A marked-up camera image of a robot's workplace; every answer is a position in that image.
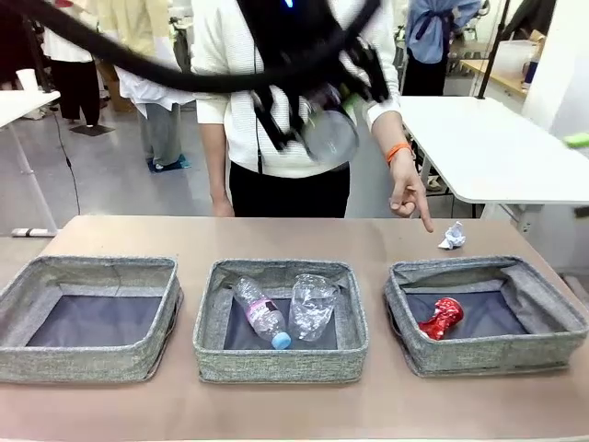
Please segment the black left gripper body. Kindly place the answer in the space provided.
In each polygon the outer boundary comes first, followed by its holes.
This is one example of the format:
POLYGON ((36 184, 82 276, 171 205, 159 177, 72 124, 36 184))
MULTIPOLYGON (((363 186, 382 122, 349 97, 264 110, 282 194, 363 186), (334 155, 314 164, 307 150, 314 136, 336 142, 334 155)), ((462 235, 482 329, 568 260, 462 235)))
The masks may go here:
POLYGON ((273 84, 287 95, 309 97, 332 86, 344 94, 368 94, 368 84, 341 62, 341 53, 365 67, 357 42, 368 23, 368 4, 344 29, 328 1, 240 1, 239 9, 273 84))

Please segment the person's left hand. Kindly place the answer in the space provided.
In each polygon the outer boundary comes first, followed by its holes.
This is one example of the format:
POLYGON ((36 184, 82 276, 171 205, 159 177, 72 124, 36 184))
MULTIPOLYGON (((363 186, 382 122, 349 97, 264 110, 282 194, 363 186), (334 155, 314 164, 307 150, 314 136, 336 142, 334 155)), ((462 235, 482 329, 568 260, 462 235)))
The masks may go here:
POLYGON ((401 148, 392 157, 389 169, 394 184, 390 197, 391 211, 401 217, 410 217, 418 211, 426 231, 433 233, 434 225, 426 191, 415 168, 411 151, 401 148))

